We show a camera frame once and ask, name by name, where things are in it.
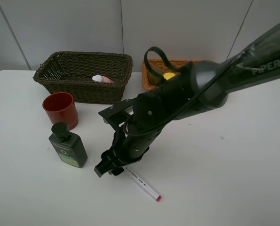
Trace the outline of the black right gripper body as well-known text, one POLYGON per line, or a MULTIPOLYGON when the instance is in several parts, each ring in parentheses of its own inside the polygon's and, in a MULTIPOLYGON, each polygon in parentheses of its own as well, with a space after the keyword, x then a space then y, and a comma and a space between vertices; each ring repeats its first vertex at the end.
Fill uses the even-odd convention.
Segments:
POLYGON ((127 136, 123 130, 114 133, 112 146, 104 152, 102 170, 114 170, 140 161, 149 146, 161 133, 160 130, 143 136, 127 136))

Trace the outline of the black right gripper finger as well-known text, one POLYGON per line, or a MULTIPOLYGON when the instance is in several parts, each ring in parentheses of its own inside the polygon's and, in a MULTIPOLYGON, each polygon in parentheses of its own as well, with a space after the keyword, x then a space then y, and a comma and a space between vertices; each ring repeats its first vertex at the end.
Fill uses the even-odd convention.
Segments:
POLYGON ((122 172, 124 172, 124 168, 123 167, 112 167, 112 170, 110 171, 110 174, 113 175, 113 176, 118 176, 122 172))
POLYGON ((111 170, 112 168, 110 164, 102 164, 102 163, 99 163, 94 168, 94 172, 98 175, 99 178, 101 178, 105 173, 111 170))

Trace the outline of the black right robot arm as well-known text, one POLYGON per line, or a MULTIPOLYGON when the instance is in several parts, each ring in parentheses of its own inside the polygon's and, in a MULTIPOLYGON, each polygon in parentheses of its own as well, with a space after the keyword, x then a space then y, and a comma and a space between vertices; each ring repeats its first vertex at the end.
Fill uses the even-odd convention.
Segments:
POLYGON ((94 168, 99 177, 119 175, 140 161, 171 121, 220 108, 232 92, 280 79, 280 23, 220 64, 190 61, 176 68, 160 48, 150 51, 176 75, 161 78, 157 87, 99 113, 115 131, 111 147, 94 168))

